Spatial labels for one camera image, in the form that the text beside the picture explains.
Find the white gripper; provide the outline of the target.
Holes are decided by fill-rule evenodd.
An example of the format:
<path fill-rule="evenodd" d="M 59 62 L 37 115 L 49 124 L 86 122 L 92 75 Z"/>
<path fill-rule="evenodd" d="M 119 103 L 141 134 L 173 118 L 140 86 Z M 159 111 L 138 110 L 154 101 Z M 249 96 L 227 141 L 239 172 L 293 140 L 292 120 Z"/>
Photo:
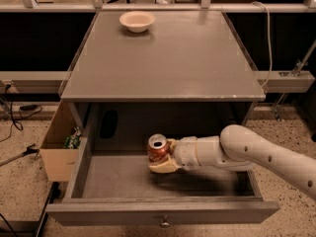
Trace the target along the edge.
<path fill-rule="evenodd" d="M 197 141 L 194 136 L 184 137 L 180 140 L 168 139 L 168 145 L 173 151 L 173 157 L 165 156 L 161 161 L 150 163 L 149 169 L 158 174 L 168 174 L 176 172 L 179 167 L 186 170 L 194 170 L 199 167 L 197 157 Z"/>

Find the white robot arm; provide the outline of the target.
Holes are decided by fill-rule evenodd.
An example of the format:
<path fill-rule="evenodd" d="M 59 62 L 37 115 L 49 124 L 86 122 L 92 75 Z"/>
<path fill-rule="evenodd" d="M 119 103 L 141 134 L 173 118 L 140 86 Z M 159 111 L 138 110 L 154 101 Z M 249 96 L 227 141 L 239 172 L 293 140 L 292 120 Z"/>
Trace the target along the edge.
<path fill-rule="evenodd" d="M 231 124 L 216 136 L 202 138 L 177 140 L 154 134 L 148 139 L 147 154 L 149 169 L 159 174 L 208 166 L 248 171 L 258 164 L 316 199 L 316 160 L 278 146 L 242 125 Z"/>

